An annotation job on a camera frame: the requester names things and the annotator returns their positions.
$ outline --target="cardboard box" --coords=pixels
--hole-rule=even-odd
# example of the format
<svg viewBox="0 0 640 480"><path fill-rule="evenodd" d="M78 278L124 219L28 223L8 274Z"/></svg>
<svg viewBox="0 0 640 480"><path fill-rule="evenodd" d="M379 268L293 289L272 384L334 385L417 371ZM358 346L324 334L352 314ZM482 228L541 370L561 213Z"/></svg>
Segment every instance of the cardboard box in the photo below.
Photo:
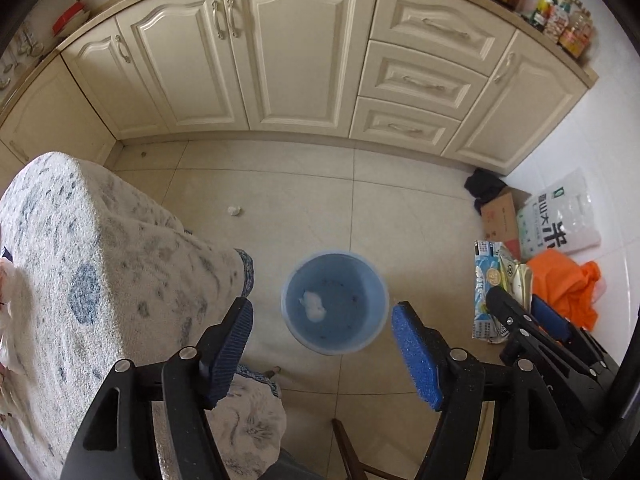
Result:
<svg viewBox="0 0 640 480"><path fill-rule="evenodd" d="M520 260L516 212L529 196L525 191L507 186L500 195L480 208L484 238L491 242L503 242L516 260Z"/></svg>

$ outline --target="red lid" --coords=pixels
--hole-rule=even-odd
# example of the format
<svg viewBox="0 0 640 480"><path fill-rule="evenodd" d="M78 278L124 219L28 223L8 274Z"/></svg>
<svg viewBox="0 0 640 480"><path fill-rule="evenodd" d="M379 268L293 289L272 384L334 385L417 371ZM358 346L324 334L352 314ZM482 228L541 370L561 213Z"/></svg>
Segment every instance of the red lid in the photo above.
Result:
<svg viewBox="0 0 640 480"><path fill-rule="evenodd" d="M84 9L84 3L76 2L71 7L69 7L65 12L62 13L62 16L58 18L56 23L53 25L53 35L56 36L62 28L74 17L78 12L81 12Z"/></svg>

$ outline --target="blue bucket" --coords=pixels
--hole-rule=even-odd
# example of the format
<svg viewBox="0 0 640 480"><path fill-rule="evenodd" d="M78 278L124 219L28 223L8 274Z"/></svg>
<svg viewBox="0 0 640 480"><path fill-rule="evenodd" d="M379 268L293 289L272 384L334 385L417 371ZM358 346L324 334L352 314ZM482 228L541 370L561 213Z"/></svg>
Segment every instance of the blue bucket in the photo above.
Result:
<svg viewBox="0 0 640 480"><path fill-rule="evenodd" d="M304 346L325 355L362 350L380 334L389 312L386 284L363 257L348 251L313 254L282 288L282 316Z"/></svg>

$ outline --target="metal screw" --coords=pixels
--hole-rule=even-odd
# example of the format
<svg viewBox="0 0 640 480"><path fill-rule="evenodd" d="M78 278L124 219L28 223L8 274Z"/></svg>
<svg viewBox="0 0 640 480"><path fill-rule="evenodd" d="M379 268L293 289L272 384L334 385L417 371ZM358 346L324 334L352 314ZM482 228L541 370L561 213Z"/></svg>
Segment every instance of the metal screw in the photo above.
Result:
<svg viewBox="0 0 640 480"><path fill-rule="evenodd" d="M198 351L195 346L185 346L182 350L180 350L180 359L188 360L196 357Z"/></svg>
<svg viewBox="0 0 640 480"><path fill-rule="evenodd" d="M462 348L453 348L449 355L454 361L464 361L468 357L468 354Z"/></svg>
<svg viewBox="0 0 640 480"><path fill-rule="evenodd" d="M533 370L533 363L528 359L520 359L518 361L518 368L523 372L530 372Z"/></svg>
<svg viewBox="0 0 640 480"><path fill-rule="evenodd" d="M131 363L128 359L120 359L120 361L116 363L114 368L117 372L126 372L127 370L129 370L129 368L131 368Z"/></svg>

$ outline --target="orange plastic bag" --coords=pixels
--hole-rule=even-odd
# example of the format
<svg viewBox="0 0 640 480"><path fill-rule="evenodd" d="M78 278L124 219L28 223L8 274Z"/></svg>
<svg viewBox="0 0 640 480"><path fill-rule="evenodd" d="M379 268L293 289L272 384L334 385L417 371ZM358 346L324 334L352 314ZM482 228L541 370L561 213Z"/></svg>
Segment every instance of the orange plastic bag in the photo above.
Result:
<svg viewBox="0 0 640 480"><path fill-rule="evenodd" d="M593 288L600 279L596 262L579 266L571 258L547 249L527 262L533 271L533 293L574 325L593 330L598 313L593 309Z"/></svg>

